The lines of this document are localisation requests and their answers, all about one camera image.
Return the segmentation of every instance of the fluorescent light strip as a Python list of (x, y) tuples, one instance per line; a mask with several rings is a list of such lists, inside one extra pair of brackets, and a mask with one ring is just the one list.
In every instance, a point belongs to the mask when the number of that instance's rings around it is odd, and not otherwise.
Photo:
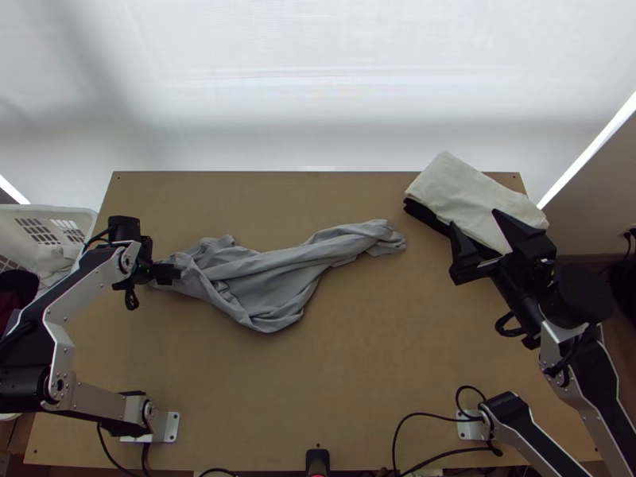
[(581, 153), (580, 156), (572, 163), (563, 176), (559, 177), (559, 180), (547, 191), (543, 196), (537, 207), (542, 209), (548, 202), (554, 198), (554, 196), (579, 172), (583, 166), (591, 159), (596, 151), (598, 151), (603, 144), (607, 142), (607, 139), (611, 138), (616, 130), (623, 125), (623, 123), (636, 111), (636, 91), (632, 96), (622, 105), (619, 112), (609, 121), (607, 126), (599, 133), (594, 141)]
[(26, 197), (24, 197), (7, 179), (2, 176), (0, 176), (0, 188), (13, 197), (18, 204), (31, 204)]

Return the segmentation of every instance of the crumpled fabric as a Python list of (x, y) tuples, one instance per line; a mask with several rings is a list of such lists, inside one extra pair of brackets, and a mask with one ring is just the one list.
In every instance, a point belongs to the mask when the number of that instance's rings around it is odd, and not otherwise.
[(326, 269), (351, 263), (362, 252), (379, 257), (405, 248), (404, 236), (384, 219), (328, 228), (298, 246), (270, 252), (240, 246), (231, 235), (202, 238), (163, 261), (182, 270), (181, 279), (151, 285), (207, 301), (248, 328), (272, 333), (303, 316)]
[(547, 229), (548, 220), (528, 197), (513, 192), (450, 153), (438, 154), (406, 189), (405, 197), (430, 209), (448, 225), (454, 222), (471, 239), (512, 251), (492, 215), (498, 209), (531, 227)]

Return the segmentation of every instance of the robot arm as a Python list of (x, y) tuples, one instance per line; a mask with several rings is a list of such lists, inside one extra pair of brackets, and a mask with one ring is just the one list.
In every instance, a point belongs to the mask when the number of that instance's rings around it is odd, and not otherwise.
[[(557, 249), (544, 230), (496, 209), (492, 213), (512, 252), (482, 262), (474, 244), (451, 223), (452, 280), (460, 285), (482, 277), (492, 279), (510, 307), (495, 329), (503, 336), (524, 336), (522, 342), (531, 350), (540, 348), (541, 372), (556, 395), (579, 412), (611, 474), (634, 477), (636, 430), (619, 401), (619, 379), (600, 327), (613, 312), (607, 283), (577, 267), (555, 274)], [(520, 326), (506, 329), (512, 317)], [(504, 424), (496, 417), (491, 414), (495, 434), (497, 426)], [(516, 431), (524, 436), (527, 429), (529, 426)], [(512, 436), (509, 432), (503, 435)], [(524, 455), (533, 462), (533, 454), (537, 450), (541, 453), (541, 448), (545, 446), (534, 450), (526, 447)], [(558, 460), (564, 458), (552, 454)]]
[(174, 442), (179, 413), (161, 410), (141, 391), (81, 382), (72, 368), (75, 346), (64, 328), (107, 286), (126, 290), (126, 307), (135, 309), (135, 283), (180, 276), (152, 263), (152, 241), (141, 237), (137, 219), (110, 217), (107, 232), (108, 243), (83, 254), (73, 272), (22, 309), (0, 342), (0, 412), (58, 413), (99, 422), (123, 440)]

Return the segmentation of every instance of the black cable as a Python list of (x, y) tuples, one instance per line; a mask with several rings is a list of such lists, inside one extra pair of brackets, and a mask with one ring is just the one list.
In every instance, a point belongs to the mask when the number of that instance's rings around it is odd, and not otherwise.
[(559, 362), (555, 364), (554, 366), (545, 368), (545, 370), (543, 371), (543, 374), (547, 374), (550, 378), (554, 379), (572, 361), (572, 358), (574, 358), (577, 351), (579, 350), (580, 343), (581, 343), (581, 338), (579, 336), (575, 336), (574, 342), (572, 343), (566, 355), (563, 358), (561, 358)]
[(508, 312), (497, 321), (494, 322), (494, 330), (499, 333), (501, 336), (505, 336), (506, 338), (516, 338), (517, 336), (521, 336), (524, 334), (523, 329), (521, 327), (506, 329), (506, 324), (514, 318), (514, 313)]
[(103, 237), (110, 231), (111, 231), (111, 228), (108, 227), (102, 230), (101, 232), (99, 232), (97, 235), (93, 235), (86, 243), (84, 243), (84, 248), (82, 249), (82, 253), (84, 253), (88, 249), (88, 247), (94, 242), (101, 241), (101, 242), (111, 243), (109, 240)]
[(472, 421), (481, 421), (482, 418), (481, 417), (471, 417), (468, 416), (468, 419), (455, 419), (454, 417), (446, 417), (446, 416), (440, 416), (438, 414), (432, 414), (432, 413), (411, 413), (411, 414), (406, 414), (406, 416), (404, 416), (399, 424), (397, 425), (397, 428), (395, 428), (395, 433), (393, 434), (393, 443), (391, 444), (391, 463), (393, 464), (393, 474), (395, 476), (398, 475), (398, 466), (395, 463), (395, 446), (396, 443), (398, 442), (398, 434), (400, 432), (400, 429), (402, 427), (402, 425), (411, 417), (415, 417), (415, 416), (422, 416), (422, 417), (433, 417), (435, 419), (441, 419), (442, 421), (450, 421), (450, 422), (472, 422)]
[(122, 467), (121, 465), (119, 465), (119, 463), (113, 459), (113, 456), (111, 456), (111, 453), (108, 452), (108, 449), (106, 447), (106, 443), (104, 442), (104, 437), (102, 436), (102, 425), (101, 423), (97, 423), (97, 436), (99, 437), (99, 443), (102, 445), (102, 450), (104, 451), (104, 454), (106, 454), (106, 457), (108, 457), (108, 460), (120, 471), (122, 471), (124, 474), (129, 475), (130, 477), (139, 477), (139, 475), (135, 474), (134, 472), (129, 471), (128, 469)]
[(469, 386), (469, 385), (460, 386), (460, 387), (457, 388), (457, 391), (455, 391), (455, 404), (457, 404), (457, 410), (460, 411), (460, 416), (473, 418), (474, 416), (469, 416), (468, 414), (466, 414), (463, 411), (462, 406), (460, 405), (460, 395), (462, 394), (462, 391), (464, 391), (464, 390), (475, 391), (482, 398), (482, 401), (486, 401), (486, 396), (480, 390), (478, 390), (476, 387)]
[(148, 452), (150, 451), (151, 442), (145, 442), (144, 447), (142, 449), (142, 473), (144, 477), (152, 477), (150, 472), (148, 471), (147, 463), (148, 463)]
[(437, 454), (434, 457), (431, 457), (430, 459), (424, 460), (422, 462), (420, 462), (417, 465), (414, 465), (413, 467), (411, 467), (408, 471), (404, 471), (402, 472), (399, 477), (404, 477), (405, 475), (408, 475), (412, 472), (415, 471), (419, 471), (421, 468), (423, 468), (424, 466), (429, 465), (430, 463), (435, 462), (436, 460), (439, 459), (443, 459), (444, 457), (448, 457), (448, 456), (454, 456), (455, 454), (464, 454), (466, 452), (481, 452), (481, 451), (488, 451), (488, 452), (493, 452), (492, 447), (485, 447), (485, 448), (465, 448), (465, 449), (454, 449), (452, 451), (446, 451), (446, 452), (442, 452), (441, 454)]
[(212, 472), (221, 472), (222, 474), (231, 475), (232, 477), (236, 477), (234, 472), (230, 472), (227, 469), (223, 469), (221, 467), (213, 467), (211, 469), (207, 469), (203, 474), (199, 474), (199, 477), (204, 477), (206, 474), (211, 474)]

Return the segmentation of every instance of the white towel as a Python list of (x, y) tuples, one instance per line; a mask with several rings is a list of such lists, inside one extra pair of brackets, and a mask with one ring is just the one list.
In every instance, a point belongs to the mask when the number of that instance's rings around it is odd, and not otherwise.
[(505, 188), (450, 153), (438, 154), (406, 189), (407, 198), (429, 208), (439, 221), (455, 222), (464, 234), (500, 254), (512, 250), (492, 216), (497, 208), (531, 227), (548, 220), (528, 197)]

